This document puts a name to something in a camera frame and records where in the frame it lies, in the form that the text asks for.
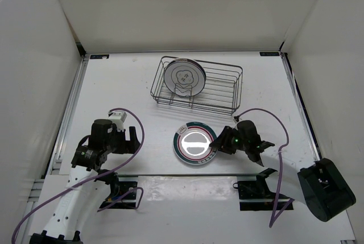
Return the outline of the green red rimmed plate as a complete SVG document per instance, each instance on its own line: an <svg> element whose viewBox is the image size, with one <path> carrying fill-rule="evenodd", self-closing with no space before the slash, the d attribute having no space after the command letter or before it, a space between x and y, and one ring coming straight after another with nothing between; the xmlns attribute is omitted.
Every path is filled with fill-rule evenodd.
<svg viewBox="0 0 364 244"><path fill-rule="evenodd" d="M175 132L173 150L186 165L204 166L216 157L217 150L210 146L216 137L210 126L201 122L188 122Z"/></svg>

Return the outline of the metal wire dish rack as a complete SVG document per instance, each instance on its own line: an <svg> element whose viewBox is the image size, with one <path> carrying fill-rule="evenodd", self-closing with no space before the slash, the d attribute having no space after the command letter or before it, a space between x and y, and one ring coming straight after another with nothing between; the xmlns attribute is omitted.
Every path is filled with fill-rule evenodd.
<svg viewBox="0 0 364 244"><path fill-rule="evenodd" d="M194 97L180 97L167 89L163 78L168 63L177 58L179 57L163 56L160 59L150 91L157 103L226 115L232 115L237 111L241 104L243 83L241 66L195 60L205 70L205 88Z"/></svg>

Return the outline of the white plate green line rim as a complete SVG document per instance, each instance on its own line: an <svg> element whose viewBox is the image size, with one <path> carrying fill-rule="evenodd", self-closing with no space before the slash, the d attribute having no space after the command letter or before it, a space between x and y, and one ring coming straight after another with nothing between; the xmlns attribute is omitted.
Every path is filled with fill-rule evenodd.
<svg viewBox="0 0 364 244"><path fill-rule="evenodd" d="M206 73L195 60L177 58L166 66L163 73L167 89L180 97L194 97L205 88Z"/></svg>

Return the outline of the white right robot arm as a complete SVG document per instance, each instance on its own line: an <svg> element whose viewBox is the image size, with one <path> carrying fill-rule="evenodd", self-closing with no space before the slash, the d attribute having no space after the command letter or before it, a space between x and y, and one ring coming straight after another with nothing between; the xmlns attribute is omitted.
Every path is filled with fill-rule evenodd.
<svg viewBox="0 0 364 244"><path fill-rule="evenodd" d="M323 222L356 203L353 191L330 159L285 157L282 148L273 152L276 145L262 140L252 121L240 121L234 128L225 126L210 146L229 155L242 151L252 162L278 172L276 179L256 183L255 191L261 198L271 197L279 187L281 194L305 204Z"/></svg>

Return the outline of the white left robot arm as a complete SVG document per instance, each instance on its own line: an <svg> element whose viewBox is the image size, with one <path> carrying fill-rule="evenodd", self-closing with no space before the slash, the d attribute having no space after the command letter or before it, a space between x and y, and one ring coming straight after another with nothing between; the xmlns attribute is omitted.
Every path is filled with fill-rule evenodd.
<svg viewBox="0 0 364 244"><path fill-rule="evenodd" d="M93 122L91 133L80 140L71 161L65 193L41 233L30 243L81 243L81 231L90 216L107 198L119 193L115 169L103 169L109 154L132 154L140 148L136 129L129 128L126 138L124 111L110 113L107 119Z"/></svg>

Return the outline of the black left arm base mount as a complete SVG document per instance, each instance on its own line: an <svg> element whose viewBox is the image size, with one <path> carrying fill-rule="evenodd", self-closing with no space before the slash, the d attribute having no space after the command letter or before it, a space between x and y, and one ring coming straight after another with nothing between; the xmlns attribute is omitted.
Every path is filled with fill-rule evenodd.
<svg viewBox="0 0 364 244"><path fill-rule="evenodd" d="M99 212L108 207L112 202L116 201L119 197L125 193L128 194L117 201L109 209L136 209L137 190L134 190L138 186L137 179L135 177L119 177L116 172L110 173L106 176L96 179L96 181L103 181L110 187L110 194L105 201L100 205Z"/></svg>

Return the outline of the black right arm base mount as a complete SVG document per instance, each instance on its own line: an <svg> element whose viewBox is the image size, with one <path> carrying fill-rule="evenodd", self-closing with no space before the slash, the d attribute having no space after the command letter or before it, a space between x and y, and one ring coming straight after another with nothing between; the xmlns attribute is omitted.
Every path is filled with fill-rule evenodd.
<svg viewBox="0 0 364 244"><path fill-rule="evenodd" d="M258 174L237 176L233 188L238 191L240 211L272 211L275 193L271 192L266 179L276 173L266 169Z"/></svg>

